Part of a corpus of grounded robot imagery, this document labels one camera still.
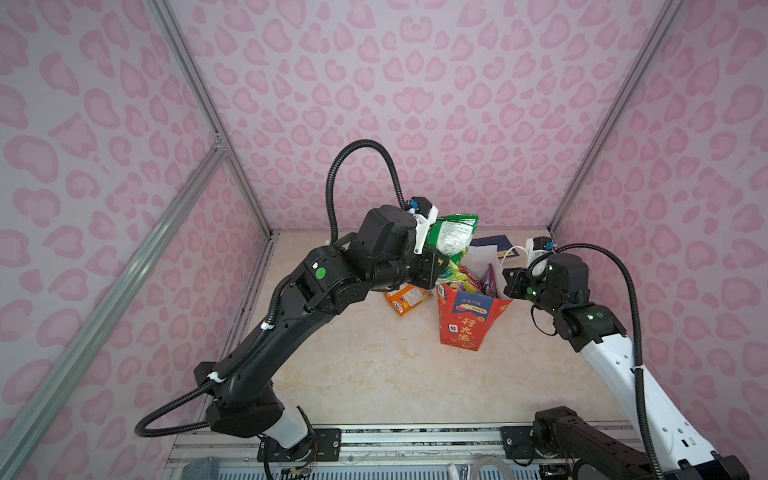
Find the purple snack packet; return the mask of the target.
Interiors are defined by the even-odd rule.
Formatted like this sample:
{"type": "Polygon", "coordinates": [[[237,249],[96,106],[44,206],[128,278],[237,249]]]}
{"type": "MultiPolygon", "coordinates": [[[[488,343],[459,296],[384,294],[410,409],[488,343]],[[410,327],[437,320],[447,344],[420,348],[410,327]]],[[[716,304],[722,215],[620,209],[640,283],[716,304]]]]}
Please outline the purple snack packet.
{"type": "Polygon", "coordinates": [[[481,279],[481,287],[485,296],[493,298],[497,297],[498,287],[496,282],[495,269],[492,263],[488,264],[486,272],[481,279]]]}

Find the orange snack packet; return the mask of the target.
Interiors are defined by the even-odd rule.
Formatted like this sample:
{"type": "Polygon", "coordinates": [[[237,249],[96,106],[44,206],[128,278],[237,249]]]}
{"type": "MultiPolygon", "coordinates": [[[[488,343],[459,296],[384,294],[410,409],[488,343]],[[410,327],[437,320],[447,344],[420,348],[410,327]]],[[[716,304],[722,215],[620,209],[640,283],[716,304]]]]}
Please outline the orange snack packet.
{"type": "Polygon", "coordinates": [[[396,290],[385,292],[384,297],[392,309],[403,317],[428,300],[431,292],[411,284],[402,284],[396,290]]]}

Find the large green snack packet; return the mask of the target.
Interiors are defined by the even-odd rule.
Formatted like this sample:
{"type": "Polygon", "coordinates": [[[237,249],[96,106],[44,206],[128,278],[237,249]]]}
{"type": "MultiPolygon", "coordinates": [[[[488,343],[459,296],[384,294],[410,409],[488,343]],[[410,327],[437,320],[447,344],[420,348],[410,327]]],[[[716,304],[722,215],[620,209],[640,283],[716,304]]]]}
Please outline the large green snack packet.
{"type": "Polygon", "coordinates": [[[438,217],[430,226],[425,246],[436,249],[455,265],[467,253],[479,223],[477,214],[452,214],[438,217]]]}

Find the red white paper bag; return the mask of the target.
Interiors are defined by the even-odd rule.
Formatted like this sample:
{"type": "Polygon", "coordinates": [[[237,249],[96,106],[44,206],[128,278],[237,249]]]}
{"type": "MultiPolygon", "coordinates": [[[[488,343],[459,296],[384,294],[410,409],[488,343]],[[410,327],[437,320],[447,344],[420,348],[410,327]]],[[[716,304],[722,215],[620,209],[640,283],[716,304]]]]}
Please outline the red white paper bag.
{"type": "Polygon", "coordinates": [[[498,295],[496,298],[484,294],[453,290],[441,284],[435,287],[438,301],[439,339],[443,345],[464,350],[477,351],[490,332],[494,322],[511,305],[512,300],[504,295],[505,282],[502,275],[502,259],[494,247],[469,247],[459,265],[471,272],[480,282],[489,263],[494,265],[498,295]]]}

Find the red yellow snack packet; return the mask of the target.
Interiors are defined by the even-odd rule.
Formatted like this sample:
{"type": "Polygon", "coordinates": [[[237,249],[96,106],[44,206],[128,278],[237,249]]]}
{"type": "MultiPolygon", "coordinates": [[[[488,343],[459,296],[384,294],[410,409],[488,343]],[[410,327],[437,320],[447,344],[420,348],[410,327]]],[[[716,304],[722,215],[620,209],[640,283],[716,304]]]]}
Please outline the red yellow snack packet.
{"type": "Polygon", "coordinates": [[[483,294],[482,283],[466,269],[449,268],[440,277],[440,283],[447,285],[453,290],[465,291],[469,293],[483,294]]]}

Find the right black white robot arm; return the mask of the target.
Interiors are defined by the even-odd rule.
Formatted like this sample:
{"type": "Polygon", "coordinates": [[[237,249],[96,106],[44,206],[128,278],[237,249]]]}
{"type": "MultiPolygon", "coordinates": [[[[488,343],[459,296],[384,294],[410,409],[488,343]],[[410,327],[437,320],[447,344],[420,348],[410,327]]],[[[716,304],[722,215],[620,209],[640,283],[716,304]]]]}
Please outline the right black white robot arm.
{"type": "Polygon", "coordinates": [[[631,274],[627,285],[632,328],[589,299],[588,269],[575,256],[552,257],[535,276],[525,268],[504,271],[507,296],[528,300],[550,314],[557,336],[584,358],[608,387],[643,448],[629,447],[560,406],[536,413],[531,448],[541,456],[568,453],[609,479],[746,479],[747,468],[724,456],[685,418],[643,362],[642,332],[631,274]]]}

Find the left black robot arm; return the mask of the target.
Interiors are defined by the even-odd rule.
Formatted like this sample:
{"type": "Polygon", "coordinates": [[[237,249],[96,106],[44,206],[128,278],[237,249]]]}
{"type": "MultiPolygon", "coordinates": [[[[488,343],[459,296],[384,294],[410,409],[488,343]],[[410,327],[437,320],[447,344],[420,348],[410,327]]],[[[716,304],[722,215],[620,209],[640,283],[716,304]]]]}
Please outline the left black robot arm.
{"type": "Polygon", "coordinates": [[[197,380],[214,376],[213,401],[205,413],[209,429],[269,439],[290,458],[305,457],[316,434],[304,411],[279,397],[273,375],[312,334],[369,292],[403,284],[431,289],[448,265],[448,257],[434,248],[370,254],[353,233],[311,250],[275,288],[261,326],[226,358],[196,367],[197,380]]]}

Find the blue booklet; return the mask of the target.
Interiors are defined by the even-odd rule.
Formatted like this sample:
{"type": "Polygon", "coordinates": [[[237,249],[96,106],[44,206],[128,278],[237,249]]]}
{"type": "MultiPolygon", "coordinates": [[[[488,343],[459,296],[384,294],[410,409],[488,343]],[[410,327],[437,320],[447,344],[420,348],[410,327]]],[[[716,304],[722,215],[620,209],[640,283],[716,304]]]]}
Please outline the blue booklet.
{"type": "Polygon", "coordinates": [[[470,245],[473,247],[489,247],[492,246],[496,250],[497,257],[499,259],[509,257],[519,257],[523,252],[523,247],[513,246],[512,242],[506,235],[492,235],[485,237],[475,237],[470,245]]]}

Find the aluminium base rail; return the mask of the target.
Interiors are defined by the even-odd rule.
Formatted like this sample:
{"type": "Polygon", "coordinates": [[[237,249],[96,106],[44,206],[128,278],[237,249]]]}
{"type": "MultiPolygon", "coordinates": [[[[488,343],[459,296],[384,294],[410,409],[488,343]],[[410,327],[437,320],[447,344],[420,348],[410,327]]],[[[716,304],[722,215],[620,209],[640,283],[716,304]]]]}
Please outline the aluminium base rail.
{"type": "Polygon", "coordinates": [[[275,442],[207,430],[179,436],[164,479],[566,479],[578,454],[533,446],[529,423],[319,425],[291,461],[275,442]]]}

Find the diagonal aluminium frame bar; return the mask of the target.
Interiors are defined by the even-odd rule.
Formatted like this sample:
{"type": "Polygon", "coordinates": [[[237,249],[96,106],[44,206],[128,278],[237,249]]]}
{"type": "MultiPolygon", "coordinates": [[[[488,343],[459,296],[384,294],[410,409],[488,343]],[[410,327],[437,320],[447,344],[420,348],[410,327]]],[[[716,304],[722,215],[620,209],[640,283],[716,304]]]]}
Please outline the diagonal aluminium frame bar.
{"type": "Polygon", "coordinates": [[[122,136],[71,156],[19,135],[1,167],[1,474],[17,476],[36,443],[22,411],[72,345],[142,241],[219,143],[172,155],[122,136]]]}

